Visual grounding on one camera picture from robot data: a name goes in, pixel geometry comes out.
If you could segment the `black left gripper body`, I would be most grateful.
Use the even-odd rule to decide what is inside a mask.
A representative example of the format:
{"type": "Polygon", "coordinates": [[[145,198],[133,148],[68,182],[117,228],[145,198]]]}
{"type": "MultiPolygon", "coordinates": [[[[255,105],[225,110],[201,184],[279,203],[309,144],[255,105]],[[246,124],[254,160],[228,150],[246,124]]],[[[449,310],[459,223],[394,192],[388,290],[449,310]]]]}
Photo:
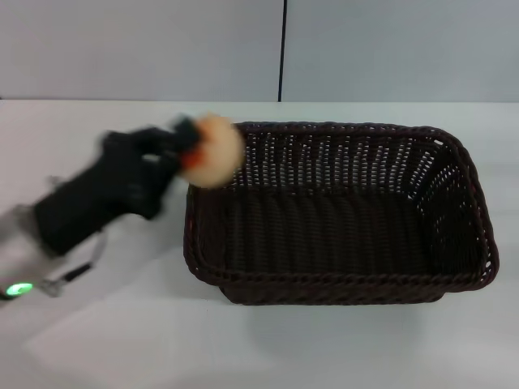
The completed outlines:
{"type": "Polygon", "coordinates": [[[161,154],[178,151],[170,136],[156,127],[107,133],[90,167],[33,206],[46,247],[65,255],[120,216],[157,216],[174,176],[160,172],[161,154]]]}

